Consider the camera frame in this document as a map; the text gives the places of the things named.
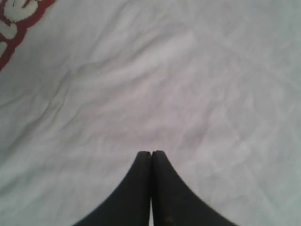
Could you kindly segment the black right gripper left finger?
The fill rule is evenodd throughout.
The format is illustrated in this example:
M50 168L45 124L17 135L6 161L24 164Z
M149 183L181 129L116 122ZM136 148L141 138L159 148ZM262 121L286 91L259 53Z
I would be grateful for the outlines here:
M126 176L77 226L147 226L150 220L151 153L140 151Z

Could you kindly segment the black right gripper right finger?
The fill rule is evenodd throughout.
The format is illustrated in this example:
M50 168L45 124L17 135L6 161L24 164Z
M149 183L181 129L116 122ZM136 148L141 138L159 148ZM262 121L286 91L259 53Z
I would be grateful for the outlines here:
M163 151L152 153L150 185L155 226L235 225L193 193Z

